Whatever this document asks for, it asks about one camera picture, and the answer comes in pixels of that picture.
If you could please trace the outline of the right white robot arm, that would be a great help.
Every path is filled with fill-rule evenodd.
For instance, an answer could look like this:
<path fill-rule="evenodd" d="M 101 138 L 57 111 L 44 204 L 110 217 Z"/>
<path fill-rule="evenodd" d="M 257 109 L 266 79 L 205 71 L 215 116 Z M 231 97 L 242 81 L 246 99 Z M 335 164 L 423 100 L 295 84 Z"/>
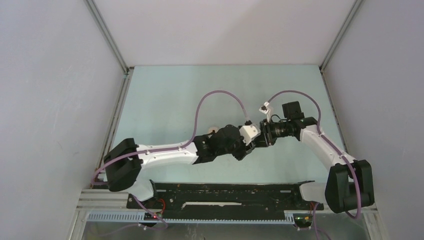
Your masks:
<path fill-rule="evenodd" d="M 261 136 L 257 147 L 269 147 L 278 138 L 295 137 L 306 145 L 328 170 L 326 183 L 302 183 L 291 194 L 291 204 L 304 209 L 310 202 L 322 203 L 336 214 L 361 210 L 375 203 L 371 164 L 344 152 L 330 140 L 314 117 L 305 117 L 298 101 L 282 106 L 284 119 L 272 121 L 272 107 L 265 102 L 259 111 L 266 115 L 260 122 Z"/>

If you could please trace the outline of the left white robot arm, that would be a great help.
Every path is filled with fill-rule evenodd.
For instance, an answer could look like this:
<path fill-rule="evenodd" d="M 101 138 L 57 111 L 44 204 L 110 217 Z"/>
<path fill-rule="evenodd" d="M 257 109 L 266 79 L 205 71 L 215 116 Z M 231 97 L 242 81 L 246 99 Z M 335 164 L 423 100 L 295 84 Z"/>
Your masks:
<path fill-rule="evenodd" d="M 254 124 L 229 124 L 177 144 L 147 146 L 135 144 L 133 138 L 124 139 L 104 157 L 107 188 L 110 192 L 128 192 L 145 208 L 153 208 L 158 194 L 154 182 L 142 176 L 143 170 L 172 164 L 209 163 L 223 155 L 232 155 L 240 161 L 255 147 L 254 139 L 260 134 Z"/>

